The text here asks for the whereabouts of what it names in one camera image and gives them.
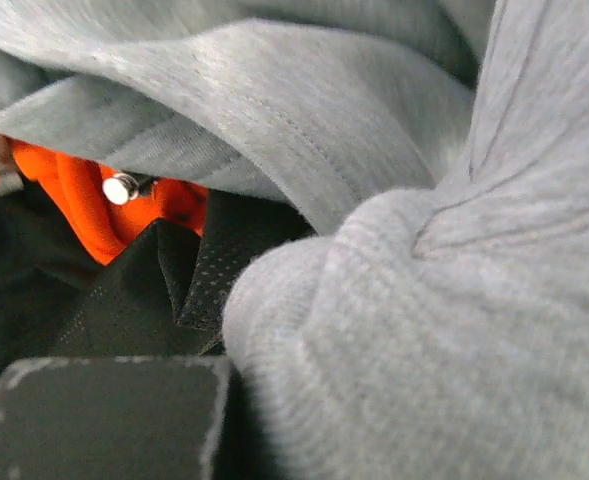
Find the orange fleece cloth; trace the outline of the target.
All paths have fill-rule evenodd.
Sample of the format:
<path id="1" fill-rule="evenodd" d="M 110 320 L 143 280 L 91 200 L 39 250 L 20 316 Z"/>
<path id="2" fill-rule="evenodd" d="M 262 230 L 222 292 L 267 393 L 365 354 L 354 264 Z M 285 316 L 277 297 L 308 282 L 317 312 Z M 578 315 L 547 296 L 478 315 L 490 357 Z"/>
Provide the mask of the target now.
<path id="1" fill-rule="evenodd" d="M 119 206 L 109 202 L 102 190 L 114 169 L 18 140 L 11 145 L 21 173 L 44 189 L 86 251 L 102 265 L 158 219 L 198 235 L 203 231 L 207 190 L 199 185 L 161 179 L 148 197 Z"/>

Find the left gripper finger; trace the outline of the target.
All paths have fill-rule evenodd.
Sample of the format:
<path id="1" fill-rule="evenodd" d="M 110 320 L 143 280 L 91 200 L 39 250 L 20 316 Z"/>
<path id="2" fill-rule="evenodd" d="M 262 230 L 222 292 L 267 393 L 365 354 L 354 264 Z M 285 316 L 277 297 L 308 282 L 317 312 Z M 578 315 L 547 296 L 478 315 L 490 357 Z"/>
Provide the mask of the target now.
<path id="1" fill-rule="evenodd" d="M 39 358 L 0 376 L 0 479 L 231 479 L 222 358 Z"/>

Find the black cloth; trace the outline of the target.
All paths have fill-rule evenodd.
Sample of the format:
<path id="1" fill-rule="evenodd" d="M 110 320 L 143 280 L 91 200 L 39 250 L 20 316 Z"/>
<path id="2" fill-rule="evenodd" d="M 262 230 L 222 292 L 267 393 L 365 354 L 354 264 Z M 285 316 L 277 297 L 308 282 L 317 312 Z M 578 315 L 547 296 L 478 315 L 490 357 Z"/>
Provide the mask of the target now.
<path id="1" fill-rule="evenodd" d="M 156 220 L 101 266 L 41 188 L 1 198 L 0 374 L 32 357 L 219 355 L 238 275 L 310 233 L 286 204 L 214 191 L 202 234 Z"/>

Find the silver metal snap button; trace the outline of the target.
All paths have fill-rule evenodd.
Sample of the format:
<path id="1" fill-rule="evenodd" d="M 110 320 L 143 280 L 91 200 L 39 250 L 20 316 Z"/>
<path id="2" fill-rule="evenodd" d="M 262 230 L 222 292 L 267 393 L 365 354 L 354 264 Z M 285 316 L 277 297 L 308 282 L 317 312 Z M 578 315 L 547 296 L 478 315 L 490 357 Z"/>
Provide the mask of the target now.
<path id="1" fill-rule="evenodd" d="M 103 181 L 102 191 L 109 202 L 122 206 L 149 196 L 157 180 L 150 175 L 117 172 Z"/>

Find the grey zip hoodie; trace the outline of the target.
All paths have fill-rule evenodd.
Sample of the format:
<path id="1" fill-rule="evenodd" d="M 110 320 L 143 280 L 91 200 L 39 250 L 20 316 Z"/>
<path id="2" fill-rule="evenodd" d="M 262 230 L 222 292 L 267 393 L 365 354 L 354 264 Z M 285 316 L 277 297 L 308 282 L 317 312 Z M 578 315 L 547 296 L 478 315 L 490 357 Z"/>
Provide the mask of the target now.
<path id="1" fill-rule="evenodd" d="M 589 1 L 0 1 L 0 133 L 294 206 L 223 320 L 295 479 L 589 479 Z"/>

